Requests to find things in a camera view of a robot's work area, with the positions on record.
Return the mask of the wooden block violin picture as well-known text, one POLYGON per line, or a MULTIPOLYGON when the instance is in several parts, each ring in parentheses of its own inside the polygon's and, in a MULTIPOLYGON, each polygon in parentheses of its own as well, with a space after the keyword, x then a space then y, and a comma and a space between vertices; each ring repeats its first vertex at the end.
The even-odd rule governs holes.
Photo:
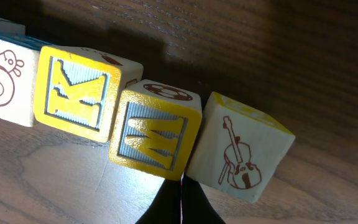
POLYGON ((249 203, 258 201, 295 135, 267 113, 212 92, 186 175, 249 203))

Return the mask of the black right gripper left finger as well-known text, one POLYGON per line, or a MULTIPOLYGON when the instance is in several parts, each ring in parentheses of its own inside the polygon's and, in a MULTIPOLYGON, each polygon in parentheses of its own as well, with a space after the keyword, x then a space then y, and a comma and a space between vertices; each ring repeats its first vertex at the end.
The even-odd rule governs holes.
POLYGON ((136 224, 180 224, 181 182, 165 179, 147 211, 136 224))

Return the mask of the wooden letter B hammer block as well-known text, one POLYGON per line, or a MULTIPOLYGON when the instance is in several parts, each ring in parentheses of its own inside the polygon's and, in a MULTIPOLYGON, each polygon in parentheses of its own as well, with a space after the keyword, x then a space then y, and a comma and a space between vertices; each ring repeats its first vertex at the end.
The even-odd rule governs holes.
POLYGON ((170 180, 180 180, 202 120, 198 94, 152 80, 121 93, 109 159, 170 180))

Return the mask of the wooden block snail picture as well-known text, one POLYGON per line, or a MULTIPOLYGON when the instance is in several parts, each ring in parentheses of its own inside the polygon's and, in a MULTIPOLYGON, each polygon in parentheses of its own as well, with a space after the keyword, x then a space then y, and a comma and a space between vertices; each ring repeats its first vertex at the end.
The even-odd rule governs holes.
POLYGON ((0 118, 22 126, 35 124, 35 80, 40 50, 49 43, 0 33, 0 118))

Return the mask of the yellow block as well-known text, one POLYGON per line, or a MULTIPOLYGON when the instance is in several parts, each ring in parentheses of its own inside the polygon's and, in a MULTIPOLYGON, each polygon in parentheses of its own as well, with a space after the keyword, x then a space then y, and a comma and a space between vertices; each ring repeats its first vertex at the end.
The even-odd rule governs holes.
POLYGON ((142 64, 86 47, 40 51, 34 113, 40 123, 106 142, 121 91, 142 78, 142 64))

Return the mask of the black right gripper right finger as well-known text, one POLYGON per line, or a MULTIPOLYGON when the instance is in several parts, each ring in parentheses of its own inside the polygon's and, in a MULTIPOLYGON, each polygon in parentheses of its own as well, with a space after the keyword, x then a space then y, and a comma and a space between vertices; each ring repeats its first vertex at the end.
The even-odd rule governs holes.
POLYGON ((200 183, 184 175, 181 185, 182 224, 225 224, 204 194, 200 183))

